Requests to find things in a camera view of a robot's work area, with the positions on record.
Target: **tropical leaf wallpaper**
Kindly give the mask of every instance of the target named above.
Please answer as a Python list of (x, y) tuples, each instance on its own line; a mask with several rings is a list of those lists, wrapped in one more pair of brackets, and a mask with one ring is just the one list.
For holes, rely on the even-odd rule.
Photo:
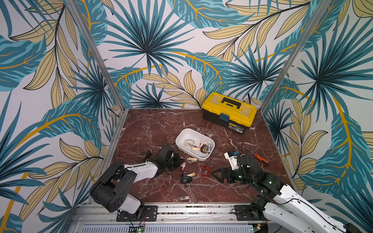
[(302, 196), (367, 233), (373, 232), (372, 67), (373, 1), (332, 1), (264, 112)]
[[(79, 6), (100, 44), (103, 4)], [(65, 232), (121, 112), (64, 1), (0, 9), (0, 233)]]
[(319, 1), (105, 0), (85, 19), (127, 108), (199, 108), (211, 92), (260, 107)]

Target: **toolbox label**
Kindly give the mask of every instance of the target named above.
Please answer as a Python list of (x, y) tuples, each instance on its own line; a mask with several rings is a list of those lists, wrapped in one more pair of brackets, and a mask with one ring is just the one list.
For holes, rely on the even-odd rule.
[(239, 127), (239, 126), (233, 127), (232, 125), (234, 125), (234, 124), (229, 123), (228, 128), (233, 129), (234, 131), (237, 131), (239, 133), (243, 133), (244, 130), (245, 130), (245, 129)]

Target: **small box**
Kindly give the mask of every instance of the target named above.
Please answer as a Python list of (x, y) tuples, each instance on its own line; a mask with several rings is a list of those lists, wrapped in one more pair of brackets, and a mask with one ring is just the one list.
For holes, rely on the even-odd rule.
[(247, 103), (213, 92), (202, 104), (203, 119), (244, 134), (253, 123), (257, 109)]

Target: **white plastic tray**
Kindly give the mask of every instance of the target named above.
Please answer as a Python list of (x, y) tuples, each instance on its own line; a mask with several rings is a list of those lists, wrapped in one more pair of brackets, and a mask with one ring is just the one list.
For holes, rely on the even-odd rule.
[[(196, 151), (192, 152), (191, 147), (185, 146), (185, 141), (187, 139), (194, 140), (194, 142), (195, 142), (194, 145), (195, 146), (199, 146), (200, 143), (202, 142), (202, 140), (205, 140), (204, 144), (206, 144), (206, 145), (208, 143), (211, 144), (211, 152), (206, 153), (206, 154), (202, 153), (199, 150), (196, 150)], [(181, 150), (181, 151), (187, 153), (188, 155), (198, 159), (199, 161), (205, 161), (206, 159), (208, 159), (209, 156), (211, 155), (212, 151), (215, 148), (214, 140), (212, 140), (211, 138), (209, 138), (209, 137), (207, 137), (207, 136), (205, 136), (201, 133), (198, 133), (195, 130), (189, 129), (189, 128), (183, 129), (183, 131), (181, 131), (181, 133), (176, 138), (175, 142), (176, 142), (176, 145), (178, 146), (179, 150)]]

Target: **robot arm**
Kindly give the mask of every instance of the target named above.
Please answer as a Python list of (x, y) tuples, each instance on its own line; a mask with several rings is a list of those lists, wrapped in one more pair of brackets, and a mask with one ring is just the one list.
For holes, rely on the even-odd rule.
[[(213, 174), (221, 183), (226, 179), (228, 183), (249, 184), (260, 193), (249, 206), (251, 218), (260, 220), (264, 217), (294, 233), (361, 233), (353, 224), (344, 225), (316, 208), (275, 174), (263, 172), (251, 156), (242, 154), (237, 162), (238, 170), (223, 168)], [(239, 209), (236, 209), (236, 213), (243, 214)]]
[(184, 159), (170, 145), (162, 146), (154, 160), (141, 164), (114, 162), (92, 186), (90, 195), (109, 212), (125, 211), (132, 214), (133, 219), (139, 219), (144, 204), (129, 194), (133, 183), (159, 176), (166, 169), (173, 171), (182, 163)]

